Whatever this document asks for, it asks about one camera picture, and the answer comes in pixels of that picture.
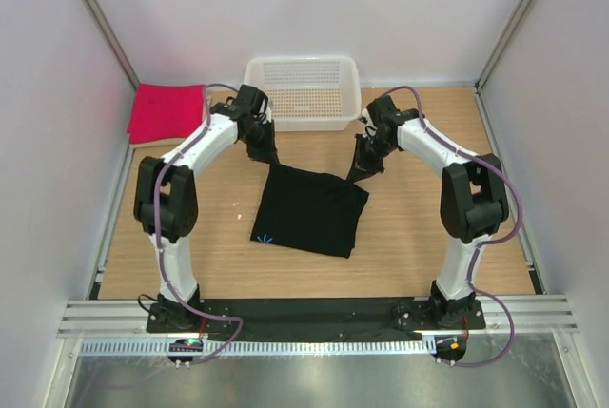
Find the black t-shirt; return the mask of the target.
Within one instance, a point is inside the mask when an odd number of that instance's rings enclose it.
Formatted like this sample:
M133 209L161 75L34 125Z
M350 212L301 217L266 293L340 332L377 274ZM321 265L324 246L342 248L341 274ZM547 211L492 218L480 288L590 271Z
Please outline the black t-shirt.
M250 239L347 259L368 197L332 174L271 165Z

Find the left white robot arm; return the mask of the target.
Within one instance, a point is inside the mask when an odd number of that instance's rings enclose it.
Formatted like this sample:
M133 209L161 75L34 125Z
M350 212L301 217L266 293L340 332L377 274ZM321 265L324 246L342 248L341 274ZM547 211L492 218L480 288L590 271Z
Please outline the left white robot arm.
M204 119L183 142L138 168L133 215L148 234L158 262L161 287L149 317L179 330L190 330L207 317L191 264L190 233L199 215L197 178L226 148L246 145L250 160L279 162L270 98L241 85L225 101L204 101Z

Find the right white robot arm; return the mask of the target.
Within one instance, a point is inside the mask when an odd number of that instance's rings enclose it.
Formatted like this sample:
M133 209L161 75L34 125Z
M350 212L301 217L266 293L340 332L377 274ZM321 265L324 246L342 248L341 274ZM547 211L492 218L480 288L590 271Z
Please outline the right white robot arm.
M392 152L408 151L441 179L440 216L449 236L440 275L432 281L429 311L438 323L460 323L476 298L470 283L478 263L477 245L488 240L509 216L501 161L478 156L438 132L416 108L399 110L388 95L374 99L360 120L347 180L355 183L384 172Z

